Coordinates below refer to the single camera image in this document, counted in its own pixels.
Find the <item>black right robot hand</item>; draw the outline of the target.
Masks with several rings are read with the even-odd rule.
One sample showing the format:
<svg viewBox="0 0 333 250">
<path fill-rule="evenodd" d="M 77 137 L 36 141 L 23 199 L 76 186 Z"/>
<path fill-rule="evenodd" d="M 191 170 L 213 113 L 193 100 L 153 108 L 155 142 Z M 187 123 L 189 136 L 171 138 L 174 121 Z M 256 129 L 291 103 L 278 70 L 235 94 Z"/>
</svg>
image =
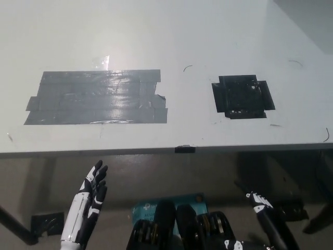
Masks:
<svg viewBox="0 0 333 250">
<path fill-rule="evenodd" d="M 268 237 L 269 245 L 253 243 L 250 241 L 225 240 L 223 243 L 223 249 L 299 249 L 299 246 L 286 222 L 265 197 L 255 192 L 247 193 L 246 197 L 250 201 L 261 228 Z"/>
</svg>

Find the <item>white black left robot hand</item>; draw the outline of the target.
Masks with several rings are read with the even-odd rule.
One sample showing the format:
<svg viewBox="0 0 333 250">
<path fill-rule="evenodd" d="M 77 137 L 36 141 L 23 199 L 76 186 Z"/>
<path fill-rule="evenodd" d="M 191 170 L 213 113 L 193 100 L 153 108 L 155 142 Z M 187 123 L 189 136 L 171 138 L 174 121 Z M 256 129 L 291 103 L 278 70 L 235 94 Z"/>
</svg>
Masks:
<svg viewBox="0 0 333 250">
<path fill-rule="evenodd" d="M 75 194 L 61 235 L 61 249 L 86 249 L 106 197 L 107 170 L 99 160 Z"/>
</svg>

